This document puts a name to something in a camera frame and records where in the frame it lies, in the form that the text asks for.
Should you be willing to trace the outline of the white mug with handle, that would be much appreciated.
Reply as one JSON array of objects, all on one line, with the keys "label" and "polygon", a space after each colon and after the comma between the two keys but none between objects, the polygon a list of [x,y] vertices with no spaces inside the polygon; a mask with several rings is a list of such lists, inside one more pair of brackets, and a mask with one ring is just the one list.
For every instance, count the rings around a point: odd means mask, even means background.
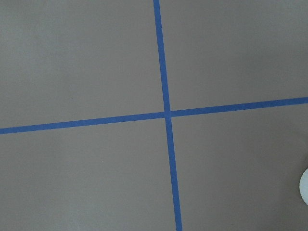
[{"label": "white mug with handle", "polygon": [[300,178],[299,191],[302,200],[306,205],[308,205],[308,169],[303,172]]}]

